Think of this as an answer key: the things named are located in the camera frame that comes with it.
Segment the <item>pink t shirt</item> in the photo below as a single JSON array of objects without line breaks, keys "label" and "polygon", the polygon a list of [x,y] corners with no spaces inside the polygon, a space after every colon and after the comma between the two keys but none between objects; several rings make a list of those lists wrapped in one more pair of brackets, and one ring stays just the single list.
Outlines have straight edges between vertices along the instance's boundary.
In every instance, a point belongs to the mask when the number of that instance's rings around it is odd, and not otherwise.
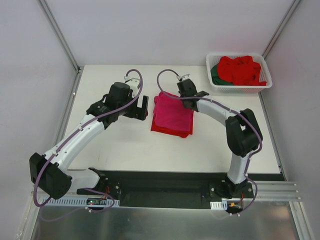
[{"label": "pink t shirt", "polygon": [[173,94],[160,92],[154,97],[153,118],[159,127],[177,131],[189,131],[194,112],[184,108],[182,101]]}]

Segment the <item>white plastic laundry basket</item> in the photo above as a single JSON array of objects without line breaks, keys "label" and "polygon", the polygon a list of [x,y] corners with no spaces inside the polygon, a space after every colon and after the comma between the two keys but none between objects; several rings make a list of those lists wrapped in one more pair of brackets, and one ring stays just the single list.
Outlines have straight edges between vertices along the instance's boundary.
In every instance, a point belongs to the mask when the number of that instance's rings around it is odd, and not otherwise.
[{"label": "white plastic laundry basket", "polygon": [[212,52],[205,59],[208,81],[218,93],[256,94],[273,86],[262,55],[257,53]]}]

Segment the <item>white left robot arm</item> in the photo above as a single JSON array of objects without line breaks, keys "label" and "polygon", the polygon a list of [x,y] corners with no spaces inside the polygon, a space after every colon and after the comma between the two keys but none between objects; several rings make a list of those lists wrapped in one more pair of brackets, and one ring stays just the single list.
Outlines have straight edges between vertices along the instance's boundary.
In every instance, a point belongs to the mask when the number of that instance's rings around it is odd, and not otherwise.
[{"label": "white left robot arm", "polygon": [[148,115],[148,96],[143,96],[138,106],[143,83],[137,78],[115,82],[101,100],[93,103],[78,125],[56,146],[40,155],[34,153],[29,159],[31,181],[58,200],[70,190],[89,188],[99,195],[106,189],[106,177],[90,167],[70,170],[69,166],[83,148],[106,130],[120,116],[144,121]]}]

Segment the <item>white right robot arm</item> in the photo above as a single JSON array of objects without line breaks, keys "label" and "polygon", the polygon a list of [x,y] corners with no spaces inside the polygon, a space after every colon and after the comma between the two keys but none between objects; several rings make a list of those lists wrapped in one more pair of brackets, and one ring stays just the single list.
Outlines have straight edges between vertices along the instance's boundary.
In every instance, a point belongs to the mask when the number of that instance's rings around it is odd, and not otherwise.
[{"label": "white right robot arm", "polygon": [[205,114],[225,127],[231,162],[224,182],[215,186],[214,192],[222,198],[237,197],[248,182],[250,158],[262,149],[263,136],[254,112],[249,108],[236,111],[208,98],[209,93],[198,92],[190,78],[179,76],[177,87],[185,108]]}]

